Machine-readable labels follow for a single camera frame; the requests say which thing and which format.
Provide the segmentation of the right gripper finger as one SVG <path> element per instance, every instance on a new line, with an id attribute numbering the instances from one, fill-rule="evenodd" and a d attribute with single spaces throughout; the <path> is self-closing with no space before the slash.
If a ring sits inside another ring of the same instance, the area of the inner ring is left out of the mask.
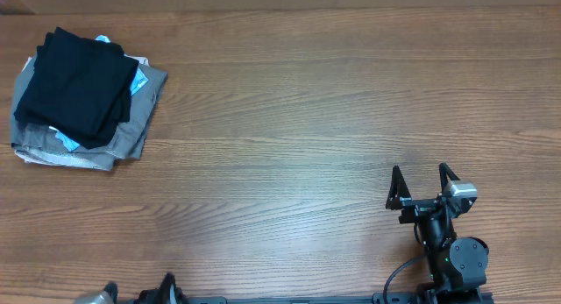
<path id="1" fill-rule="evenodd" d="M 404 180 L 401 169 L 394 166 L 392 169 L 391 184 L 387 196 L 386 209 L 399 210 L 408 206 L 412 201 L 407 183 Z"/>
<path id="2" fill-rule="evenodd" d="M 459 181 L 459 177 L 444 162 L 439 164 L 438 170 L 442 194 L 447 194 L 449 192 L 449 185 L 453 181 Z"/>

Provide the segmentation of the black t-shirt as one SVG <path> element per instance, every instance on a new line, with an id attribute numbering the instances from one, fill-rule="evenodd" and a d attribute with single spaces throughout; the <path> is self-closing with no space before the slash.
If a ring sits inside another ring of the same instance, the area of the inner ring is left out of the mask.
<path id="1" fill-rule="evenodd" d="M 119 44 L 60 27 L 37 47 L 33 75 L 14 111 L 22 124 L 52 126 L 79 145 L 107 145 L 131 117 L 138 61 Z"/>

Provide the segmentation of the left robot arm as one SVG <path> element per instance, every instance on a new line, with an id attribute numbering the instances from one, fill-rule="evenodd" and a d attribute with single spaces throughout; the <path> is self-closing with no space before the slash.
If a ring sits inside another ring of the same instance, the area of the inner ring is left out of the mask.
<path id="1" fill-rule="evenodd" d="M 103 294 L 109 296 L 110 303 L 117 303 L 118 288 L 114 282 L 108 283 L 103 289 Z M 188 304 L 187 296 L 176 285 L 175 276 L 167 273 L 160 286 L 155 289 L 143 290 L 137 299 L 120 303 L 132 304 Z"/>

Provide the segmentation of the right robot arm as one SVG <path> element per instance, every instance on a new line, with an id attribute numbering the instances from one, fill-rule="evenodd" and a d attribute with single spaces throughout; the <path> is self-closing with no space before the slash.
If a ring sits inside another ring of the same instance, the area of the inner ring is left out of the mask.
<path id="1" fill-rule="evenodd" d="M 383 303 L 492 303 L 491 293 L 483 293 L 489 260 L 487 244 L 476 237 L 459 238 L 452 220 L 467 213 L 477 200 L 477 188 L 461 180 L 441 163 L 438 167 L 441 191 L 433 199 L 415 200 L 401 169 L 394 166 L 386 208 L 401 213 L 401 224 L 414 225 L 415 240 L 423 254 L 395 269 L 377 296 Z M 405 268 L 422 260 L 428 262 L 430 282 L 412 293 L 390 293 L 389 286 Z"/>

